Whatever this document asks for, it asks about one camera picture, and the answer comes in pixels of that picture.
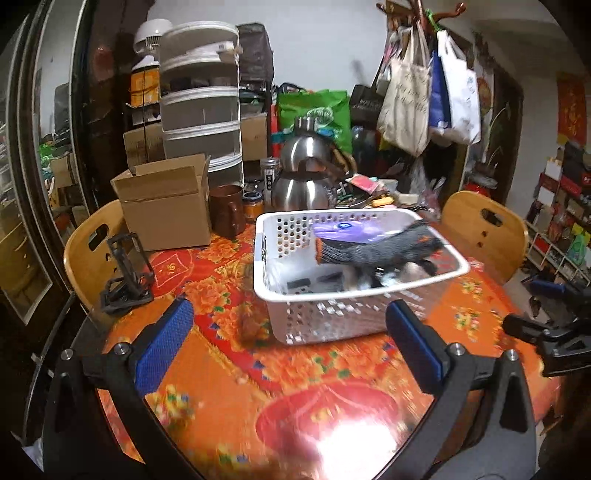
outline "red decoration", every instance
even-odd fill
[[[575,140],[587,144],[587,105],[585,84],[581,77],[560,73],[558,76],[558,142]]]

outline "coat rack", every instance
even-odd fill
[[[410,4],[410,8],[412,10],[412,14],[408,13],[408,10],[400,5],[394,3],[393,0],[385,0],[385,5],[383,4],[376,4],[378,10],[382,11],[386,14],[388,18],[388,28],[390,30],[395,30],[397,26],[400,25],[400,19],[404,18],[408,23],[411,21],[419,21],[421,22],[421,26],[423,30],[427,33],[434,34],[435,30],[431,25],[431,22],[427,18],[425,14],[425,9],[423,7],[423,0],[408,0]],[[443,20],[444,18],[456,18],[462,15],[466,11],[466,4],[458,3],[456,5],[456,10],[453,12],[442,12],[438,14],[433,14],[433,20],[435,23]]]

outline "hanging bag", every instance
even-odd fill
[[[419,23],[413,25],[404,58],[390,60],[390,71],[392,78],[379,114],[378,131],[390,144],[418,157],[429,141],[431,95],[427,40]]]
[[[437,52],[445,76],[451,124],[430,125],[431,133],[456,143],[469,145],[480,141],[480,101],[476,73],[466,64],[466,56],[446,30],[437,32]]]
[[[433,85],[429,104],[429,127],[444,130],[452,125],[452,113],[449,107],[449,93],[445,73],[437,51],[433,52],[431,62],[433,66]]]

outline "stainless steel kettle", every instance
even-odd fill
[[[294,135],[281,149],[281,168],[286,172],[300,171],[304,162],[306,171],[323,171],[324,166],[315,158],[330,162],[331,152],[327,142],[322,141],[316,132],[318,119],[311,116],[299,116],[294,121]]]
[[[336,207],[336,187],[324,172],[282,172],[271,190],[276,212],[328,210]]]

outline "chair backrest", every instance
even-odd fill
[[[100,292],[117,269],[106,240],[126,231],[121,202],[114,200],[88,217],[67,241],[64,250],[66,274],[89,311],[98,304]]]
[[[447,201],[441,222],[482,249],[494,269],[508,281],[527,250],[524,221],[500,203],[475,192],[457,192]]]

